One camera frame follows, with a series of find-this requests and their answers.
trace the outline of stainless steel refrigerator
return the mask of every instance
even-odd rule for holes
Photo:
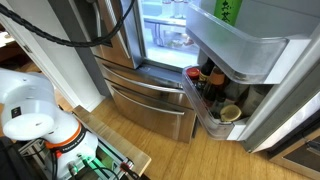
[[[49,0],[69,38],[78,41],[112,31],[132,1],[120,2]],[[134,122],[190,142],[197,116],[213,140],[241,141],[256,152],[320,108],[320,1],[243,0],[234,27],[212,15],[215,1],[144,0],[132,6],[110,42],[76,50],[101,94],[111,93]],[[221,124],[203,108],[185,68],[208,57],[231,81],[272,85],[250,117]]]

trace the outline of wooden floor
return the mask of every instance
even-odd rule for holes
[[[72,110],[60,94],[56,96],[66,111]],[[202,128],[190,144],[162,137],[120,115],[112,99],[92,114],[152,158],[145,174],[153,180],[308,179],[269,162],[264,152],[249,154],[238,142],[214,141]]]

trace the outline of white wall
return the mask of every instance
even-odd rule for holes
[[[49,3],[43,0],[0,0],[17,14],[45,32],[68,39]],[[28,45],[28,55],[73,106],[92,111],[104,97],[100,95],[74,48],[61,46],[30,33],[1,15],[0,22],[20,46]]]

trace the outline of green packaging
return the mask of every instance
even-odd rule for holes
[[[242,0],[217,0],[214,16],[234,26]]]

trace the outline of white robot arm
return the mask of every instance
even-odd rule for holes
[[[44,75],[0,68],[0,103],[4,134],[15,140],[45,139],[47,148],[59,154],[59,179],[68,176],[69,163],[81,161],[79,155],[95,158],[98,138],[57,107],[54,88]]]

